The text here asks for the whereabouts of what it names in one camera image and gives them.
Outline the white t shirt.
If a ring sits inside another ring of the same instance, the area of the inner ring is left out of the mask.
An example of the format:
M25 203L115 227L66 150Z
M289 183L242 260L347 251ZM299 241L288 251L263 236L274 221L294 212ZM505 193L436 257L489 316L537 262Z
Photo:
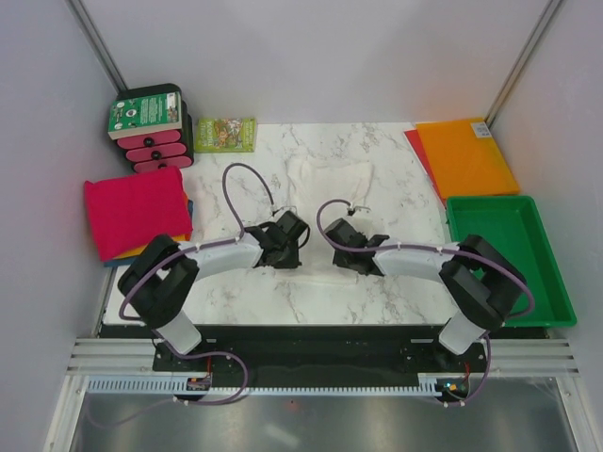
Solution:
M332 199L363 203L371 186L373 165L367 161L293 157L286 165L286 175L288 200L310 226L310 238L300 250L301 266L278 270L277 279L287 283L355 284L356 272L333 264L334 249L318 231L316 216L320 206Z

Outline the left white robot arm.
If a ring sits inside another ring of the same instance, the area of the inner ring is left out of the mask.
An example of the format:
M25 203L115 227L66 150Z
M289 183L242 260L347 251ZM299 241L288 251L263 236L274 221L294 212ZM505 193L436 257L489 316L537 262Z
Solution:
M173 348L174 359L186 370L199 369L207 349L183 311L193 284L231 270L295 269L301 265L300 238L309 232L304 220L286 211L233 239L193 245L158 235L118 280L123 305L133 307L137 320Z

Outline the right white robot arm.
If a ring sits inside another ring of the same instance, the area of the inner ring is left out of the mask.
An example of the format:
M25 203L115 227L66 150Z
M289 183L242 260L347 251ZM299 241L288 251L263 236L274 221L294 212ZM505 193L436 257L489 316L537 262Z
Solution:
M432 346L433 363L453 370L470 346L497 331L529 289L524 275L487 240L471 234L442 247L401 243L386 234L367 237L340 218L323 231L334 248L335 266L361 275L408 276L443 284L455 314Z

